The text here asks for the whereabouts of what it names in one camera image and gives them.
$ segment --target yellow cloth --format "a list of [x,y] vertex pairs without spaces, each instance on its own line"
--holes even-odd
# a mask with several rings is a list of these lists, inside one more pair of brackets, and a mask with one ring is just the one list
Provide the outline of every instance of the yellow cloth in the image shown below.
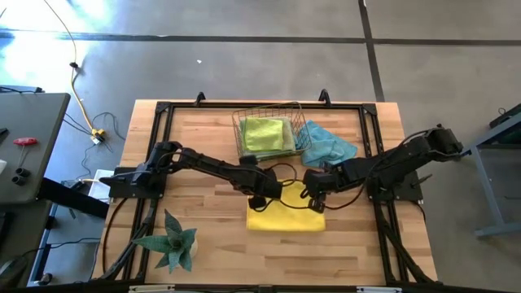
[[283,122],[267,118],[247,118],[244,128],[244,146],[249,151],[282,150]]
[[[300,198],[305,188],[302,182],[295,182],[282,188],[282,201],[294,207],[307,207],[309,197]],[[274,200],[263,212],[247,209],[246,225],[249,230],[264,231],[323,231],[326,220],[323,213],[310,209],[294,209]]]

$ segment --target green leaf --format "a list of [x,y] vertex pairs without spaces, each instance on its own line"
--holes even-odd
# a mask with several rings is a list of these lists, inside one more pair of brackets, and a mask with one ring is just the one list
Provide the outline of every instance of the green leaf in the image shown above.
[[191,272],[192,271],[192,258],[190,256],[190,251],[184,251],[179,258],[179,264],[185,270]]
[[197,231],[197,229],[188,229],[188,230],[184,230],[181,232],[182,246],[187,251],[190,251],[192,244],[194,244],[196,231]]
[[155,266],[156,269],[163,268],[164,266],[169,265],[169,254],[165,253],[163,257],[161,257],[160,262]]
[[181,257],[181,253],[179,251],[173,251],[169,253],[169,273],[172,273],[173,269],[179,265],[179,257]]
[[166,234],[169,237],[170,246],[172,246],[173,250],[182,248],[182,237],[179,233],[166,227]]
[[135,239],[132,242],[152,251],[163,253],[169,253],[172,251],[169,238],[166,235],[146,236],[143,238]]
[[169,211],[167,211],[166,209],[164,210],[164,226],[172,229],[174,232],[182,232],[181,224],[179,224],[179,221],[172,215],[170,215]]

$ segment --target blue cloth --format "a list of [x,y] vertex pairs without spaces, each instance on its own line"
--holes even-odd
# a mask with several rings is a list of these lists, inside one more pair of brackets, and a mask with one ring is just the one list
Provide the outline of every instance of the blue cloth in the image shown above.
[[311,120],[306,122],[311,147],[302,153],[302,164],[307,167],[322,167],[324,162],[337,164],[351,159],[357,147],[330,133]]

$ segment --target gray desk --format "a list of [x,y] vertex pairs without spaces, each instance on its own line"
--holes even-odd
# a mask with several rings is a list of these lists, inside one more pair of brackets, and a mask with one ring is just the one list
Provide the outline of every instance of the gray desk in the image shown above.
[[[0,94],[0,128],[9,130],[0,142],[0,159],[7,162],[0,174],[0,204],[36,199],[70,98],[68,94]],[[27,155],[23,167],[31,175],[25,185],[17,186],[11,179],[22,147],[13,141],[22,137],[36,138],[38,144],[24,148]]]
[[[43,177],[70,98],[69,94],[0,94],[0,128],[9,130],[0,137],[0,159],[7,162],[0,174],[0,205],[49,199],[93,216],[107,215],[106,203]],[[11,179],[19,167],[22,147],[13,141],[25,137],[36,138],[38,144],[24,148],[21,166],[31,175],[23,186],[17,186]]]

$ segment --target butcher block tabletop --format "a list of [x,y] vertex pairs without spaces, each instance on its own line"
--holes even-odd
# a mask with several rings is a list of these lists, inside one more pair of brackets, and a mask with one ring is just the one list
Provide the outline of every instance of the butcher block tabletop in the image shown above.
[[[135,167],[146,160],[157,102],[136,101],[120,166]],[[376,103],[376,106],[383,147],[386,150],[396,147],[405,137],[398,106],[396,103]],[[232,122],[232,112],[235,110],[237,109],[176,108],[170,141],[178,141],[184,147],[199,153],[238,164]],[[313,120],[324,129],[356,145],[357,156],[365,156],[357,111],[302,111],[306,120]],[[158,139],[162,138],[165,123],[166,119],[160,122]],[[367,123],[370,140],[374,142],[369,117]],[[376,154],[375,145],[371,145]],[[306,168],[302,166],[299,156],[261,162],[260,166],[266,168],[277,162],[293,164],[299,178],[304,176]],[[284,166],[275,168],[275,172],[279,179],[292,178],[292,171]],[[357,192],[358,188],[331,194],[326,202],[331,206],[340,205],[352,199]],[[110,205],[103,235],[119,200]],[[136,199],[129,199],[122,205],[114,216],[107,241],[101,244],[101,247],[106,247],[107,267],[116,260],[129,241],[136,203]],[[253,231],[246,228],[247,196],[234,191],[227,181],[193,170],[182,170],[168,176],[164,197],[159,201],[154,234],[166,234],[165,209],[181,222],[183,229],[197,229],[199,249],[192,260],[191,273],[177,268],[172,274],[169,274],[168,268],[154,269],[162,254],[151,251],[146,283],[385,285],[374,209],[366,195],[362,195],[347,208],[326,210],[326,230],[323,232]],[[426,275],[436,279],[421,211],[409,202],[396,202],[396,211],[405,248]],[[392,246],[389,247],[393,273],[398,276],[396,254]],[[98,251],[92,278],[102,274],[102,251],[102,248]],[[137,272],[141,252],[139,247],[134,257],[131,278]]]

